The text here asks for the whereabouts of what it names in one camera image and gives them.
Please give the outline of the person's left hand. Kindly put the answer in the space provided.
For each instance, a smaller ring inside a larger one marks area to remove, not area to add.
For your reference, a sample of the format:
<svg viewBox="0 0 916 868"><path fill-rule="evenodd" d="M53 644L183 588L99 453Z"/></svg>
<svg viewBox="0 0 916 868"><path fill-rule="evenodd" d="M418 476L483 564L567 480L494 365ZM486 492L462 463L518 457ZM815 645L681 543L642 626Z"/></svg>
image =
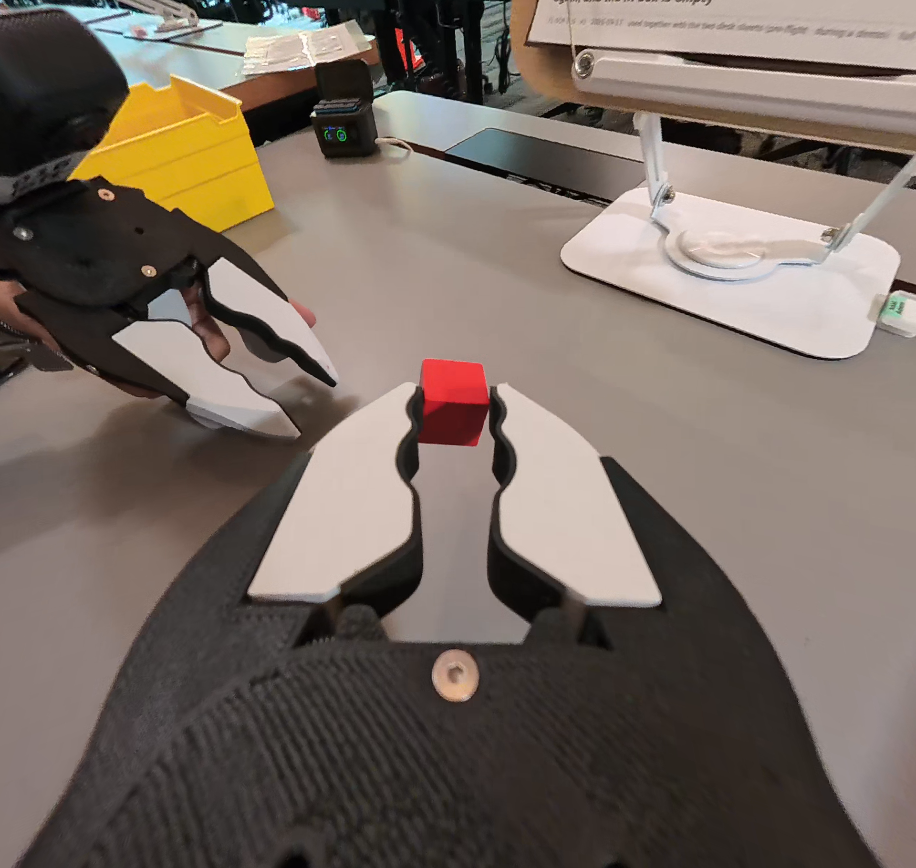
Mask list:
<svg viewBox="0 0 916 868"><path fill-rule="evenodd" d="M201 339L212 359L223 362L231 352L231 345L216 319L206 309L198 286L179 290L189 313L192 330Z"/></svg>

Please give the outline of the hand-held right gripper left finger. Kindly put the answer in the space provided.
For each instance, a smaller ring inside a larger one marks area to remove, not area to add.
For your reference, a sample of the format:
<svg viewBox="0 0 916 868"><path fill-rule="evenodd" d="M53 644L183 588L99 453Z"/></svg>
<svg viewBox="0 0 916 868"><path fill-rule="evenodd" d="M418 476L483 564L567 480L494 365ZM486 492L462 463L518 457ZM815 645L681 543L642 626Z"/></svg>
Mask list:
<svg viewBox="0 0 916 868"><path fill-rule="evenodd" d="M249 584L254 601L350 604L384 617L422 575L418 471L422 395L405 382L312 450Z"/></svg>

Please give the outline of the small white green-label box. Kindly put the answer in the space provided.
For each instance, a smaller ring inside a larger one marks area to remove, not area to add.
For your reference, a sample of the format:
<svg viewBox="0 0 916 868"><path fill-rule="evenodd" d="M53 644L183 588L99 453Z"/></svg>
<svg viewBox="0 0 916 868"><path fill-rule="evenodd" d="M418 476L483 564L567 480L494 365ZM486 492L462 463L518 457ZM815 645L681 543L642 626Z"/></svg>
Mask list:
<svg viewBox="0 0 916 868"><path fill-rule="evenodd" d="M915 294L903 290L890 293L878 313L876 328L906 339L914 339Z"/></svg>

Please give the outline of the yellow storage bin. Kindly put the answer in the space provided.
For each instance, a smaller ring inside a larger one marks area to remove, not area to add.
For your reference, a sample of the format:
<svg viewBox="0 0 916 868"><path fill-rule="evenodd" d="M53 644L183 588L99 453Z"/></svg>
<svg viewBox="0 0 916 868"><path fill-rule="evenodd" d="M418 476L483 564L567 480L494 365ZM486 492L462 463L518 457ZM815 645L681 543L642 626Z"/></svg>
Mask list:
<svg viewBox="0 0 916 868"><path fill-rule="evenodd" d="M130 87L71 178L98 176L220 233L274 209L241 101L174 75Z"/></svg>

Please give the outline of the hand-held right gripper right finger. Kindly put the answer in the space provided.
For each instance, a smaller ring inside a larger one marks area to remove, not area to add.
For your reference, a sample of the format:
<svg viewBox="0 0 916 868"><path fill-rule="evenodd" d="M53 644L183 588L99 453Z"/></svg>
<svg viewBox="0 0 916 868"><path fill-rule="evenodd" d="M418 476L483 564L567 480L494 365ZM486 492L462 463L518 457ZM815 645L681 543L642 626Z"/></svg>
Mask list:
<svg viewBox="0 0 916 868"><path fill-rule="evenodd" d="M528 623L549 609L582 619L590 610L659 607L661 590L599 451L507 383L491 390L490 431L496 597Z"/></svg>

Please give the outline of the red cube block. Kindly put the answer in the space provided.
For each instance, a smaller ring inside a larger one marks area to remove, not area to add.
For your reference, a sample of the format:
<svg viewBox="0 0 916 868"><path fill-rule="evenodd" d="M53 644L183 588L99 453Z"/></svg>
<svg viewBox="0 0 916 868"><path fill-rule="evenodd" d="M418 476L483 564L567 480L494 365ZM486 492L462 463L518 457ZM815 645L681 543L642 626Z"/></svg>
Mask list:
<svg viewBox="0 0 916 868"><path fill-rule="evenodd" d="M423 392L421 444L477 446L490 407L484 365L426 358L420 368Z"/></svg>

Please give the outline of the black battery charger case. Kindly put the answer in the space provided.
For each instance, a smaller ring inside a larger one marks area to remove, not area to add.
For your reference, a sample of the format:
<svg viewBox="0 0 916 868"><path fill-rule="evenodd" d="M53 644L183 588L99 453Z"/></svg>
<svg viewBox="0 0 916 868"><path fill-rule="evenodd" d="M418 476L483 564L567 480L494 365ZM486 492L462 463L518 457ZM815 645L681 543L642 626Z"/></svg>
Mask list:
<svg viewBox="0 0 916 868"><path fill-rule="evenodd" d="M377 152L373 83L368 65L361 60L319 63L314 76L319 99L312 108L311 128L323 156L341 159Z"/></svg>

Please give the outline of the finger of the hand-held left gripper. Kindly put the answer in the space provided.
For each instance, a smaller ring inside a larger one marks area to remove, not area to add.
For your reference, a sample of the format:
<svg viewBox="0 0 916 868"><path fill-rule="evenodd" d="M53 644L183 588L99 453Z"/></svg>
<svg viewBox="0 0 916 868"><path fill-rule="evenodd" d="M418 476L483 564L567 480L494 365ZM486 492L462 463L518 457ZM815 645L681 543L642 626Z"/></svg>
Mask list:
<svg viewBox="0 0 916 868"><path fill-rule="evenodd" d="M186 394L185 409L207 427L232 427L270 439L300 430L273 399L240 372L214 360L203 340L177 320L134 321L113 341Z"/></svg>
<svg viewBox="0 0 916 868"><path fill-rule="evenodd" d="M217 320L239 331L249 351L266 362L290 359L330 387L339 376L313 329L285 296L220 258L202 275L203 301Z"/></svg>

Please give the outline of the stack of clear sheets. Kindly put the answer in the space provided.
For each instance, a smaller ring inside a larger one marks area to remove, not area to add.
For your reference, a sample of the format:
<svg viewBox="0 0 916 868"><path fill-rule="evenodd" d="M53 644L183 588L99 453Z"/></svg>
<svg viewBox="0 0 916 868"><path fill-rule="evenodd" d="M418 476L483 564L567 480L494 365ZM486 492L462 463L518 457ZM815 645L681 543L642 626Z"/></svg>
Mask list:
<svg viewBox="0 0 916 868"><path fill-rule="evenodd" d="M319 29L294 30L291 34L251 37L246 41L242 75L311 70L324 63L354 58L373 49L354 20Z"/></svg>

